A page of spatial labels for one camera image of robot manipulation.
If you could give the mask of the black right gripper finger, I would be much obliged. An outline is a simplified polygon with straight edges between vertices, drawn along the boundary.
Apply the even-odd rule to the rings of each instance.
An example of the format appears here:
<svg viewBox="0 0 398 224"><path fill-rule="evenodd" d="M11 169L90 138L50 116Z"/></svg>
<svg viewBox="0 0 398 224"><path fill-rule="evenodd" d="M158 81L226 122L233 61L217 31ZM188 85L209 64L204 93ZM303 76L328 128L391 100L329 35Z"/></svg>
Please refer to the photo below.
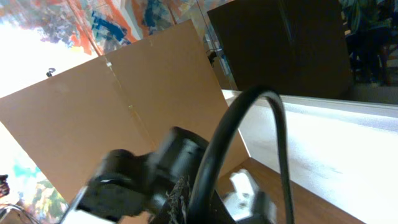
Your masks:
<svg viewBox="0 0 398 224"><path fill-rule="evenodd" d="M204 215L189 218L188 204L191 189L188 177L180 178L167 195L160 211L153 215L149 224L234 224L220 196L214 191L209 209Z"/></svg>

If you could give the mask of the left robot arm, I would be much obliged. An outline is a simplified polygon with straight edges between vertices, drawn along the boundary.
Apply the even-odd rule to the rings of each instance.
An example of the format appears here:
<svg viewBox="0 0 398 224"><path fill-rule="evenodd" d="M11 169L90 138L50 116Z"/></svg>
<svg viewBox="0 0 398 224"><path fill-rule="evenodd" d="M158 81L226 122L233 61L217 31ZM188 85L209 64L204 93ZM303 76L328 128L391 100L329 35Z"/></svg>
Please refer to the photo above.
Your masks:
<svg viewBox="0 0 398 224"><path fill-rule="evenodd" d="M172 127L155 152L110 151L79 191L61 223L120 223L151 214L149 223L187 223L192 187L209 142Z"/></svg>

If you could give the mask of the brown cardboard side panel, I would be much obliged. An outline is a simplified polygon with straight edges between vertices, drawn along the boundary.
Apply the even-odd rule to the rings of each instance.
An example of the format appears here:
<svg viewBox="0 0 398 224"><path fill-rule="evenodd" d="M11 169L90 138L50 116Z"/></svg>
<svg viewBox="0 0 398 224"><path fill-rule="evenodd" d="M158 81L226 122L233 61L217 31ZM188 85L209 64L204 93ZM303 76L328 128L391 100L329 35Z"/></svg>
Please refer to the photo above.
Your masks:
<svg viewBox="0 0 398 224"><path fill-rule="evenodd" d="M191 21L1 99L1 122L70 201L113 149L157 149L178 126L210 139L227 102Z"/></svg>

